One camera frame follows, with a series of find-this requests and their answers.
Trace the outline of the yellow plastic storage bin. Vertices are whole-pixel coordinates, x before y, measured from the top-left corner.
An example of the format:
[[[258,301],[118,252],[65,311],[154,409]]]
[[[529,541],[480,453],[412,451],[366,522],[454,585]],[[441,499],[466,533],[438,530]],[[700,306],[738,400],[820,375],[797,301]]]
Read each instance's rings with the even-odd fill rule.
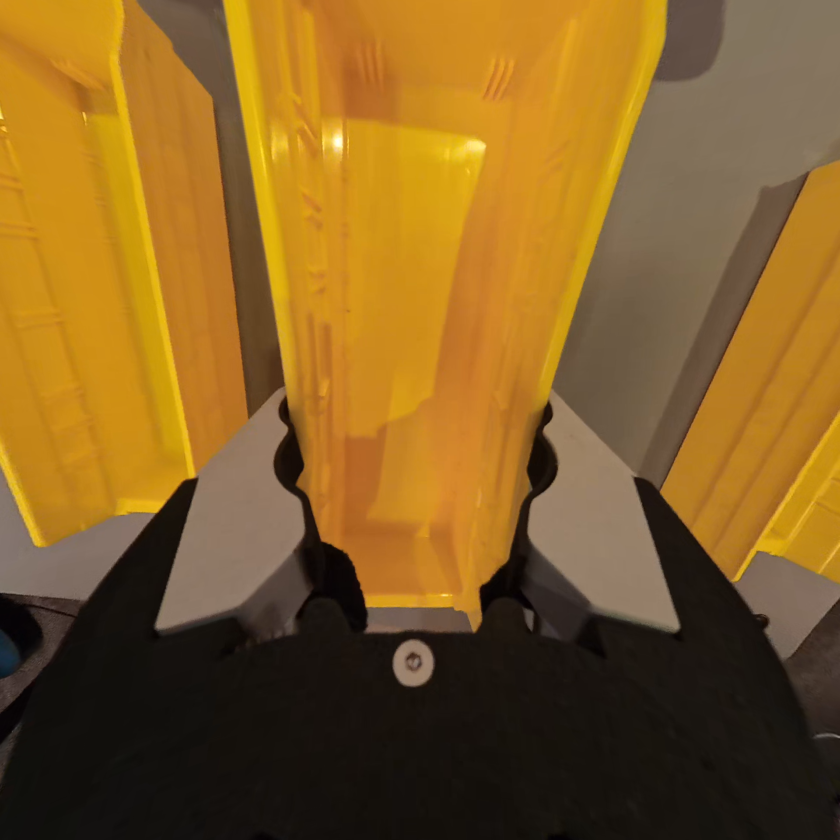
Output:
[[[210,94],[138,2],[3,1],[1,40],[2,468],[44,548],[248,413]]]
[[[477,627],[667,3],[224,11],[299,487],[368,606]]]
[[[732,580],[839,577],[839,163],[804,179],[663,485]]]

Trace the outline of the grey desk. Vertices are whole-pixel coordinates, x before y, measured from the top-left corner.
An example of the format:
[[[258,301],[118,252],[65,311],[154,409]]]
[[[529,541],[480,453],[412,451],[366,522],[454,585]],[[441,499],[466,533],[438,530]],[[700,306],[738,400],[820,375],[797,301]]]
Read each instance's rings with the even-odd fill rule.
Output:
[[[222,2],[140,2],[213,96],[253,411],[281,380]],[[668,2],[665,50],[619,178],[554,387],[654,483],[679,444],[805,183],[838,161],[838,2]],[[150,519],[36,548],[2,478],[2,592],[80,600]],[[736,584],[794,654],[838,584],[759,553]]]

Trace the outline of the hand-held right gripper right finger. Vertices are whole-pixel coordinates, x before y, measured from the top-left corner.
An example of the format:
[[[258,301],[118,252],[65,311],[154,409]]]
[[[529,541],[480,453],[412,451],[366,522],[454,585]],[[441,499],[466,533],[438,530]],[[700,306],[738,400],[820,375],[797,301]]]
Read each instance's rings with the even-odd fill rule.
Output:
[[[635,474],[555,392],[527,479],[508,559],[479,589],[481,612],[512,599],[534,614],[539,632],[569,642],[597,618],[677,634]]]

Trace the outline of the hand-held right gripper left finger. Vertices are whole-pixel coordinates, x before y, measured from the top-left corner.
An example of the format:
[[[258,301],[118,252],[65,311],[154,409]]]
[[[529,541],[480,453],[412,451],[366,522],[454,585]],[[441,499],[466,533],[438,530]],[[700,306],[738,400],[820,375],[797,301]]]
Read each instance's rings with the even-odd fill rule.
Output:
[[[255,640],[289,635],[312,597],[354,631],[366,606],[350,558],[321,540],[298,487],[302,456],[280,388],[201,468],[155,622],[174,634],[234,619]]]

